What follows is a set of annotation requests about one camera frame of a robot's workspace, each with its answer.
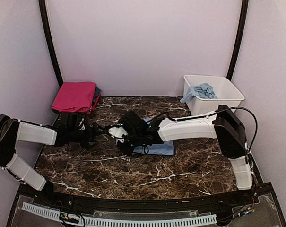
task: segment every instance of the black frame pole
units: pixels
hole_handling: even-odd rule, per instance
[[[52,34],[50,32],[45,0],[39,0],[39,5],[40,5],[40,13],[41,13],[43,29],[44,29],[44,33],[45,33],[45,38],[46,38],[46,42],[47,42],[47,46],[48,46],[49,55],[50,55],[50,58],[52,60],[52,66],[53,66],[54,73],[56,75],[58,84],[61,87],[64,81],[63,81],[63,78],[61,75],[57,55],[56,55],[54,45],[53,45],[53,41],[52,41]]]
[[[246,16],[247,16],[247,11],[248,11],[248,2],[249,0],[242,1],[242,9],[241,9],[241,15],[239,17],[239,23],[238,23],[237,34],[236,34],[236,39],[234,43],[234,49],[233,49],[233,53],[232,53],[232,57],[231,57],[230,65],[229,65],[229,70],[227,73],[227,79],[230,81],[232,80],[232,76],[233,76],[237,58],[238,58],[238,53],[241,48],[243,30],[245,27]]]

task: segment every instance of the folded pink towel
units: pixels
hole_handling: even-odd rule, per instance
[[[95,88],[93,82],[63,83],[52,109],[60,112],[89,112]]]

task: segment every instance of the stack of folded clothes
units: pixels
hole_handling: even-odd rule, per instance
[[[93,82],[63,83],[52,109],[55,112],[91,114],[100,97],[101,90]]]

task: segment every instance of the blue cloth in bin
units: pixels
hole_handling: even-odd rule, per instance
[[[181,103],[188,102],[192,97],[198,96],[200,98],[217,98],[213,87],[208,83],[203,83],[199,86],[190,86],[187,94],[180,100]]]
[[[148,155],[174,155],[174,144],[173,141],[165,142],[163,144],[153,144],[152,146],[147,145],[149,148]],[[145,154],[144,147],[134,148],[134,153]]]

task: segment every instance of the white plastic bin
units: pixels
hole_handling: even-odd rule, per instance
[[[194,97],[188,102],[191,115],[205,114],[214,111],[219,105],[225,104],[228,107],[239,106],[245,98],[242,93],[225,77],[185,75],[184,96],[190,86],[198,86],[208,83],[213,87],[217,98]]]

